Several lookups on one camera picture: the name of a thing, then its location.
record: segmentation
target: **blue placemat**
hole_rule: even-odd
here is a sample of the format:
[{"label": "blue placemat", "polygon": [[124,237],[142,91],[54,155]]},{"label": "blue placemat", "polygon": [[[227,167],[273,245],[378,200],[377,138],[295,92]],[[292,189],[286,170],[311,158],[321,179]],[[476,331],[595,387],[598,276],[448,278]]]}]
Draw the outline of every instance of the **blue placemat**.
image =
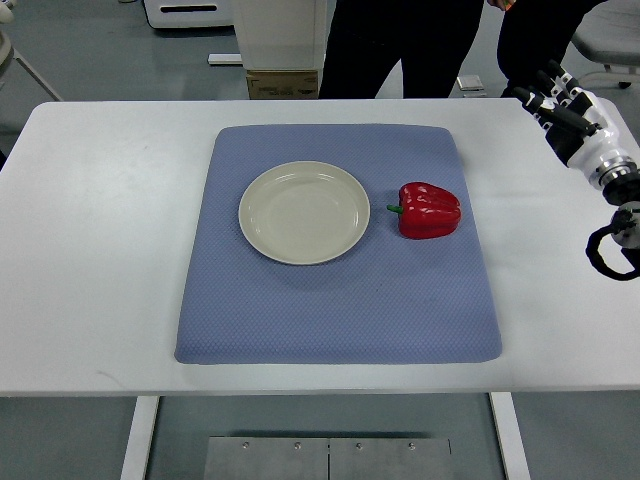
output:
[{"label": "blue placemat", "polygon": [[[280,264],[238,224],[246,187],[287,162],[356,177],[371,202],[358,244],[330,262]],[[399,188],[425,181],[461,202],[451,235],[397,231]],[[502,344],[462,166],[449,132],[410,125],[256,125],[220,132],[209,167],[178,328],[183,363],[482,362]]]}]

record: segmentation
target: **ceramic plate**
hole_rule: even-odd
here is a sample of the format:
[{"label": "ceramic plate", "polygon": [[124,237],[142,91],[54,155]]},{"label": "ceramic plate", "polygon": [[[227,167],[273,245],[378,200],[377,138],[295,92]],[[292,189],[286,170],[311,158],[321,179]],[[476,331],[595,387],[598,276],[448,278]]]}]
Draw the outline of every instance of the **ceramic plate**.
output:
[{"label": "ceramic plate", "polygon": [[240,228],[263,255],[312,265],[353,247],[369,223],[369,198],[344,170],[322,162],[279,165],[256,178],[240,200]]}]

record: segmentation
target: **tabletop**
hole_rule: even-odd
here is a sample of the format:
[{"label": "tabletop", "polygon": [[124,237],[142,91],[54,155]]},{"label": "tabletop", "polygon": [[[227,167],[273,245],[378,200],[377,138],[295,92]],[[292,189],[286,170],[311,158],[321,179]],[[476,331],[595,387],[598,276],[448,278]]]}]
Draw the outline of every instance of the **tabletop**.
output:
[{"label": "tabletop", "polygon": [[[615,107],[622,144],[640,159]],[[437,365],[184,365],[176,332],[217,134],[248,124],[448,129],[503,353]],[[638,283],[584,248],[613,207],[516,100],[49,103],[0,172],[0,394],[183,395],[630,389]],[[613,242],[605,255],[620,257]]]}]

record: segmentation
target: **white machine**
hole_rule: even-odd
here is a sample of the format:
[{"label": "white machine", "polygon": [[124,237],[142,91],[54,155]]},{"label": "white machine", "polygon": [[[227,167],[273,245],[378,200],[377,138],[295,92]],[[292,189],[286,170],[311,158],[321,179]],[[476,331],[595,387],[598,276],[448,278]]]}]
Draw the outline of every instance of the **white machine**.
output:
[{"label": "white machine", "polygon": [[242,64],[247,70],[320,70],[326,0],[233,0]]},{"label": "white machine", "polygon": [[153,28],[202,28],[233,25],[231,0],[144,0]]}]

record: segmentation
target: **person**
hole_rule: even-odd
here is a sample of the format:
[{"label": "person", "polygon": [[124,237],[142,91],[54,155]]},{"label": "person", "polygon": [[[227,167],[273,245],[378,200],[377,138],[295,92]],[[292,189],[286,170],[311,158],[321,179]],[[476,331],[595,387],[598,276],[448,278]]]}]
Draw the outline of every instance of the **person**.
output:
[{"label": "person", "polygon": [[404,98],[448,97],[483,3],[337,0],[319,98],[375,98],[398,61]]},{"label": "person", "polygon": [[[498,38],[498,66],[507,77],[502,97],[512,97],[515,87],[535,87],[538,70],[544,70],[550,60],[562,63],[583,17],[604,1],[515,1],[504,14]],[[487,2],[506,9],[502,0]]]}]

